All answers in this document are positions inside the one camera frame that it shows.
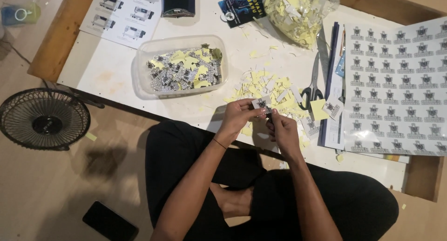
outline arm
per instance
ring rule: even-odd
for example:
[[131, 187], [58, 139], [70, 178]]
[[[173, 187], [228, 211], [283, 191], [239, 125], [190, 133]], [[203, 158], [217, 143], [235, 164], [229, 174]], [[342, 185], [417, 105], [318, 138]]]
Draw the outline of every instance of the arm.
[[183, 240], [198, 216], [211, 180], [226, 148], [235, 141], [248, 119], [259, 116], [265, 109], [249, 110], [253, 99], [230, 102], [222, 125], [199, 158], [170, 194], [157, 225], [152, 241]]
[[274, 124], [267, 122], [267, 127], [271, 140], [278, 143], [290, 167], [303, 240], [343, 240], [296, 144], [299, 142], [296, 121], [279, 115], [276, 109], [272, 119]]

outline black pants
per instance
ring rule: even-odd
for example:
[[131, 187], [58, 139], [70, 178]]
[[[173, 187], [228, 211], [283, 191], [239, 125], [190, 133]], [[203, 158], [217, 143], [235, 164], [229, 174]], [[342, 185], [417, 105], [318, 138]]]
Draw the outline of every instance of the black pants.
[[[146, 191], [153, 227], [167, 198], [212, 137], [178, 121], [164, 121], [151, 129], [146, 145]], [[308, 167], [344, 241], [376, 241], [396, 222], [397, 201], [375, 179]], [[254, 186], [251, 220], [228, 227], [208, 189], [185, 240], [301, 240], [289, 170], [267, 172], [256, 151], [229, 148], [212, 181], [232, 189]]]

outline hand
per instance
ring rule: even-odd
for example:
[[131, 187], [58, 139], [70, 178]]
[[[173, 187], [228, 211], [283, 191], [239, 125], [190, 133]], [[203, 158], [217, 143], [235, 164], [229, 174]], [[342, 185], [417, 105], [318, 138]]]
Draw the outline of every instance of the hand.
[[265, 108], [249, 110], [253, 100], [255, 99], [243, 99], [227, 104], [222, 124], [214, 137], [216, 141], [225, 147], [230, 146], [250, 118], [260, 116], [265, 119]]
[[268, 120], [265, 125], [269, 129], [270, 141], [278, 144], [281, 153], [286, 158], [295, 158], [301, 154], [299, 149], [299, 137], [296, 121], [278, 113], [277, 109], [272, 110], [272, 120]]

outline smartphone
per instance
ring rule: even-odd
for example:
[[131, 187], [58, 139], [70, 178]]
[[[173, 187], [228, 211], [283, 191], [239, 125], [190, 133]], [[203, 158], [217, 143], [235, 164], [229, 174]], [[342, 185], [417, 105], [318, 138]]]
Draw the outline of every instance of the smartphone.
[[92, 204], [82, 221], [111, 241], [132, 241], [138, 234], [136, 226], [99, 201]]

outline electric fan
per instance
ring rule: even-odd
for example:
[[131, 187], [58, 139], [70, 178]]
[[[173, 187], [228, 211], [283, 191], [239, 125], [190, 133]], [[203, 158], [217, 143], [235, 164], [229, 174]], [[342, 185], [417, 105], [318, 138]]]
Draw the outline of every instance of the electric fan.
[[26, 148], [68, 150], [89, 127], [90, 113], [85, 104], [61, 90], [24, 90], [0, 106], [1, 132]]

